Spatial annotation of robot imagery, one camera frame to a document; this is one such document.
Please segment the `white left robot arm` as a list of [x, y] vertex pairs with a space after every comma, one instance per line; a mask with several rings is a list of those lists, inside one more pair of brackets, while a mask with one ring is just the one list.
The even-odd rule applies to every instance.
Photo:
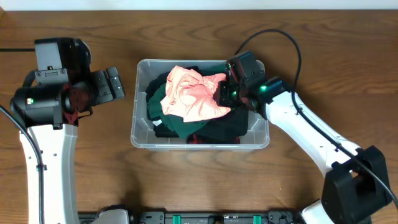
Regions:
[[78, 122], [94, 106], [124, 97], [115, 67], [32, 71], [11, 100], [28, 183], [29, 223], [79, 223], [74, 157]]

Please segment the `pink garment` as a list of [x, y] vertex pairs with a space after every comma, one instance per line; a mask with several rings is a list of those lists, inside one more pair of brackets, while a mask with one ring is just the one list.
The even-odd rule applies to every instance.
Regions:
[[219, 106], [214, 100], [218, 84], [226, 74], [202, 76], [193, 69], [174, 67], [167, 76], [165, 97], [160, 104], [165, 115], [183, 118], [183, 122], [196, 122], [220, 118], [231, 109]]

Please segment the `black garment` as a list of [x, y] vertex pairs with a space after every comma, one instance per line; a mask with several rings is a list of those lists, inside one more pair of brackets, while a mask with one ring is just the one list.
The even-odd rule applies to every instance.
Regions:
[[[155, 80], [152, 80], [146, 88], [146, 102], [155, 90], [160, 87], [161, 81], [165, 80], [165, 72], [160, 74]], [[232, 109], [231, 111], [220, 118], [211, 119], [207, 124], [195, 131], [193, 134], [206, 136], [213, 139], [232, 139], [235, 137], [244, 136], [248, 130], [248, 114], [249, 111], [243, 108]]]

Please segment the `clear plastic storage bin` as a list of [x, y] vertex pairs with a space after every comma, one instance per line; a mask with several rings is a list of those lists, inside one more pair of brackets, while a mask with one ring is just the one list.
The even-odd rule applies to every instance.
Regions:
[[248, 130], [239, 138], [239, 144], [187, 144], [180, 138], [158, 138], [154, 124], [147, 119], [145, 90], [160, 74], [171, 71], [174, 66], [197, 66], [201, 71], [222, 67], [225, 60], [166, 60], [144, 59], [137, 64], [134, 108], [132, 112], [131, 144], [136, 148], [153, 151], [169, 150], [232, 150], [251, 151], [264, 149], [269, 141], [269, 123], [252, 111], [248, 114]]

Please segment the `red navy plaid shirt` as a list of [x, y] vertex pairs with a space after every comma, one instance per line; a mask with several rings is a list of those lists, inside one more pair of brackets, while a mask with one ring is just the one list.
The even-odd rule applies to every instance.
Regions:
[[213, 139], [206, 136], [191, 134], [186, 140], [187, 144], [240, 144], [240, 138], [232, 139]]

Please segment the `black cloth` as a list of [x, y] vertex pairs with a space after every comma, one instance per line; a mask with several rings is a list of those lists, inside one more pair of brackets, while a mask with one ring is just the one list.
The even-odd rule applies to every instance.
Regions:
[[153, 130], [157, 138], [178, 138], [178, 134], [170, 130], [161, 119], [152, 123], [154, 124]]

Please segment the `dark green garment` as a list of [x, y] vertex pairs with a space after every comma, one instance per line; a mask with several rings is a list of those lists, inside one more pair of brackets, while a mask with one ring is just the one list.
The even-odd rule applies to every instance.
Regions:
[[209, 120], [196, 121], [196, 122], [183, 122], [183, 118], [174, 116], [171, 114], [165, 115], [162, 112], [162, 105], [160, 102], [165, 97], [165, 84], [167, 80], [166, 74], [165, 80], [161, 81], [160, 87], [158, 87], [152, 96], [147, 100], [147, 115], [151, 121], [162, 120], [162, 122], [172, 131], [175, 131], [178, 136], [182, 139], [193, 134], [195, 131], [203, 128]]

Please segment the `dark navy garment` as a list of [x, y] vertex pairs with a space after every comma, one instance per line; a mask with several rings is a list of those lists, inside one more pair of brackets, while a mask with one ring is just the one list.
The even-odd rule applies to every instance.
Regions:
[[229, 73], [227, 69], [223, 66], [213, 66], [208, 68], [200, 68], [197, 66], [187, 67], [188, 70], [194, 70], [198, 72], [203, 77], [208, 77], [214, 82], [226, 81], [229, 78]]

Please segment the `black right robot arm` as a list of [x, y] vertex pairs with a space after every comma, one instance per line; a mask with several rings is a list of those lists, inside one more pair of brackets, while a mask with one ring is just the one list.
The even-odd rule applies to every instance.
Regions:
[[300, 212], [302, 223], [370, 223], [370, 216], [396, 202], [386, 160], [375, 146], [363, 149], [340, 136], [274, 77], [247, 85], [230, 78], [219, 84], [218, 103], [260, 114], [288, 134], [324, 176], [322, 196]]

